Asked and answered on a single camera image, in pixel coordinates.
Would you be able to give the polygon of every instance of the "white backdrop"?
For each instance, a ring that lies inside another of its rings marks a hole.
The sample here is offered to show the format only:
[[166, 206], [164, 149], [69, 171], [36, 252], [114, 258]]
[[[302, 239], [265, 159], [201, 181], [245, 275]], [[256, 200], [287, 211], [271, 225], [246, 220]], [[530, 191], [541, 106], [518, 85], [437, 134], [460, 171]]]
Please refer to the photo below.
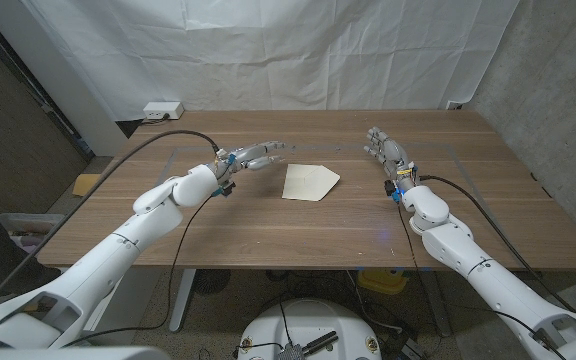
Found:
[[474, 94], [518, 0], [21, 0], [115, 121], [437, 109]]

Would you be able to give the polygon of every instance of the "electrical outlet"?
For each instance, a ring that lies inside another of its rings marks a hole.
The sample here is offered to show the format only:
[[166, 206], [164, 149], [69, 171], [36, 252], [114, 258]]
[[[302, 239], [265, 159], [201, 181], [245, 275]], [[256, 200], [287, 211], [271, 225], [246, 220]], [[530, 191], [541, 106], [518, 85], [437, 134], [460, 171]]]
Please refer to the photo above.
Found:
[[179, 101], [149, 102], [144, 108], [146, 119], [159, 120], [168, 114], [169, 119], [179, 119], [184, 112], [184, 107]]

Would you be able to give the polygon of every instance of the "wooden table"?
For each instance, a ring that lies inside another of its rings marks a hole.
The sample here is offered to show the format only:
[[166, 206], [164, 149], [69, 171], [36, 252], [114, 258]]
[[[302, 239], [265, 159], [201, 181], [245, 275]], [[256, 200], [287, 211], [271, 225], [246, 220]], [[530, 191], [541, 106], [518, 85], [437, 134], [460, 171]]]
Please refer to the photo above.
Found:
[[[186, 112], [180, 121], [142, 126], [118, 156], [166, 130], [191, 129], [230, 149], [280, 140], [284, 163], [242, 171], [228, 197], [210, 201], [194, 220], [177, 264], [187, 268], [357, 269], [414, 268], [386, 175], [362, 147], [378, 126], [404, 145], [420, 174], [448, 178], [483, 199], [525, 259], [540, 270], [576, 270], [576, 225], [548, 197], [501, 138], [468, 111]], [[59, 231], [40, 261], [70, 265], [132, 215], [132, 203], [158, 181], [212, 161], [199, 138], [173, 135], [129, 159]], [[320, 202], [281, 198], [288, 163], [319, 164], [341, 176]], [[475, 241], [510, 269], [522, 269], [472, 203], [428, 181]], [[135, 265], [169, 265], [185, 223], [147, 249]], [[410, 232], [421, 268], [446, 269]]]

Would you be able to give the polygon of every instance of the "robot finger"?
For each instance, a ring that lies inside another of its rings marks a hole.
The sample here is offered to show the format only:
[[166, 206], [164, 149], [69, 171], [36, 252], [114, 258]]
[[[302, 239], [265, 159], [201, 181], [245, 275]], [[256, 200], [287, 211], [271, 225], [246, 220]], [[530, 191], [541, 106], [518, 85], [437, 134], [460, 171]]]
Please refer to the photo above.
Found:
[[286, 147], [286, 144], [282, 143], [281, 141], [266, 141], [266, 142], [261, 143], [259, 145], [265, 147], [266, 152], [270, 152], [270, 151], [275, 150], [275, 149], [283, 149]]
[[377, 138], [371, 134], [366, 135], [366, 139], [370, 140], [370, 142], [373, 145], [380, 145], [381, 144], [381, 141], [379, 141], [379, 138]]
[[237, 160], [252, 161], [253, 159], [260, 158], [267, 154], [269, 151], [274, 149], [281, 149], [285, 147], [286, 144], [279, 141], [267, 141], [261, 144], [250, 145], [245, 148], [241, 148], [232, 152], [237, 157]]
[[365, 150], [368, 154], [370, 154], [370, 155], [372, 155], [372, 156], [374, 156], [374, 157], [377, 157], [377, 155], [379, 154], [379, 150], [375, 149], [374, 146], [364, 146], [364, 150]]
[[246, 168], [254, 171], [254, 170], [263, 169], [270, 164], [280, 162], [283, 159], [284, 159], [284, 157], [281, 155], [264, 156], [261, 158], [252, 159], [252, 160], [248, 161], [245, 166], [246, 166]]
[[372, 137], [379, 139], [380, 142], [383, 142], [384, 140], [388, 140], [390, 138], [388, 134], [381, 131], [381, 129], [376, 126], [368, 130], [368, 134], [371, 135]]

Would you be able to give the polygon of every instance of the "white robotic arm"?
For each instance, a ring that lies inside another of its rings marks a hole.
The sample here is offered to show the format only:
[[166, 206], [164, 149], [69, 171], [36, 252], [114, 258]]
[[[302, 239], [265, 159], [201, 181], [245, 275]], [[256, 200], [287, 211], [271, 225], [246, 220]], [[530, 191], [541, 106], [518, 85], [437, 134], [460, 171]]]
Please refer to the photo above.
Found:
[[468, 226], [450, 214], [446, 202], [417, 184], [414, 164], [393, 154], [392, 149], [405, 154], [400, 145], [378, 128], [370, 129], [368, 138], [372, 144], [366, 151], [384, 164], [392, 179], [386, 182], [388, 195], [397, 202], [401, 199], [404, 208], [414, 213], [410, 227], [421, 235], [426, 251], [463, 276], [493, 310], [530, 328], [499, 315], [533, 359], [560, 359], [549, 349], [552, 346], [563, 358], [576, 360], [576, 313], [544, 300], [482, 250]]
[[[188, 175], [173, 177], [147, 191], [133, 205], [135, 215], [54, 281], [0, 305], [0, 346], [57, 349], [76, 340], [99, 302], [106, 297], [139, 255], [183, 219], [178, 207], [193, 207], [210, 196], [228, 195], [231, 175], [244, 168], [261, 169], [281, 156], [265, 156], [283, 148], [267, 142], [230, 153], [221, 150], [215, 163], [198, 165]], [[44, 316], [23, 312], [39, 302], [54, 305]]]

